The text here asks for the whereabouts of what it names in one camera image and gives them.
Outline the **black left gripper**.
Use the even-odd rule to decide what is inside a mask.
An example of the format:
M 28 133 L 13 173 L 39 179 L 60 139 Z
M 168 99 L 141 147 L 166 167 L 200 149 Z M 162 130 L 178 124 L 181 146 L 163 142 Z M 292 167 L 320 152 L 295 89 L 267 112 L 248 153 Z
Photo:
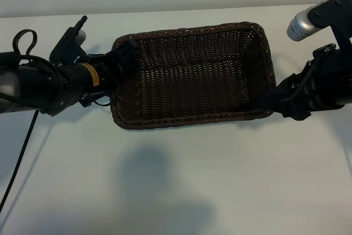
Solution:
M 133 39 L 129 39 L 118 49 L 111 50 L 105 54 L 105 65 L 111 71 L 117 88 L 121 87 L 121 79 L 123 75 L 122 67 L 119 64 L 120 58 L 129 59 L 137 49 L 138 44 Z

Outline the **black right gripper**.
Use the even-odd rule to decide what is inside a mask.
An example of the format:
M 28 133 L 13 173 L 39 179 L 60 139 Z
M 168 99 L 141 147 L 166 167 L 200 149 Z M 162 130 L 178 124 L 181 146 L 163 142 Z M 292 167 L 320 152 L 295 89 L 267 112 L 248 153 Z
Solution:
M 345 106 L 345 47 L 337 49 L 331 43 L 313 51 L 313 57 L 300 77 L 292 74 L 276 88 L 262 94 L 261 109 L 303 121 L 310 112 L 338 110 Z M 289 99 L 294 91 L 295 108 Z

